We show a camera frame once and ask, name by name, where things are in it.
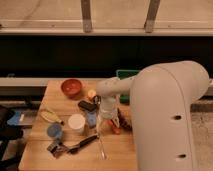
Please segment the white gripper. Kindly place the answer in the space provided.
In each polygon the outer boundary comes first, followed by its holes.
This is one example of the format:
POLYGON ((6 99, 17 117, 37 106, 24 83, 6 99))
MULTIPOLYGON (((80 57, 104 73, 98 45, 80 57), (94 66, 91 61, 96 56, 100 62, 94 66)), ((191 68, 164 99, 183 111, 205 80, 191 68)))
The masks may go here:
MULTIPOLYGON (((115 96, 112 97, 102 97, 99 115, 104 119, 112 119, 113 123, 117 128, 120 127, 117 109, 117 100, 115 96)), ((101 129, 102 120, 100 116, 96 118, 96 132, 99 134, 101 129)))

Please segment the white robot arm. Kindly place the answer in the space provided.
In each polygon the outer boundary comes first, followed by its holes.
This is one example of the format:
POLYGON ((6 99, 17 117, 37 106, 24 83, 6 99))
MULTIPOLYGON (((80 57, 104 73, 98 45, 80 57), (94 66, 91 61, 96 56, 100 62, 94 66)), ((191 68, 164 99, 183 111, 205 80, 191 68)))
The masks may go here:
POLYGON ((208 88, 208 72, 197 62, 154 64, 99 82, 98 120, 116 120, 116 96, 128 94, 138 171, 198 171, 190 107, 208 88))

